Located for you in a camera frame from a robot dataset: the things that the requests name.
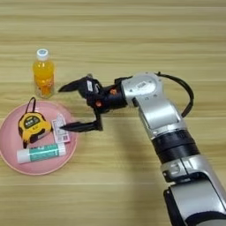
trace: orange juice bottle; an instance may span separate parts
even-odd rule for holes
[[[38,49],[33,64],[34,89],[38,96],[49,98],[54,93],[54,65],[46,49]]]

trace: bottle label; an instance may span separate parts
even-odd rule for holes
[[[29,149],[29,154],[31,162],[34,162],[59,156],[59,149],[57,144],[32,147]]]
[[[54,76],[50,79],[37,79],[35,77],[36,93],[41,96],[49,96],[53,94]]]

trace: tape measure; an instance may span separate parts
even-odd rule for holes
[[[34,101],[33,110],[27,112],[31,101]],[[32,97],[26,106],[25,114],[19,120],[19,135],[23,139],[24,148],[29,143],[35,143],[35,141],[44,137],[52,129],[51,123],[46,121],[41,113],[35,112],[35,106],[36,100]]]

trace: white tube cap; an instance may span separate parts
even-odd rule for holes
[[[49,52],[47,49],[38,49],[37,50],[37,59],[40,61],[46,61],[49,59]]]
[[[17,157],[18,157],[18,163],[19,164],[26,163],[26,162],[31,162],[29,149],[19,150],[17,152]]]
[[[66,147],[64,143],[58,143],[59,156],[66,155]]]

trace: wood grain surface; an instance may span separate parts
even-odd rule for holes
[[[56,90],[91,72],[104,85],[137,72],[167,72],[195,92],[186,119],[226,188],[226,2],[223,0],[0,0],[0,118],[34,94],[38,48],[56,64]],[[183,89],[165,81],[180,109]],[[55,94],[76,118],[78,94]],[[136,109],[110,112],[104,132],[79,135],[59,171],[28,177],[0,160],[0,222],[7,226],[169,226],[167,184]]]

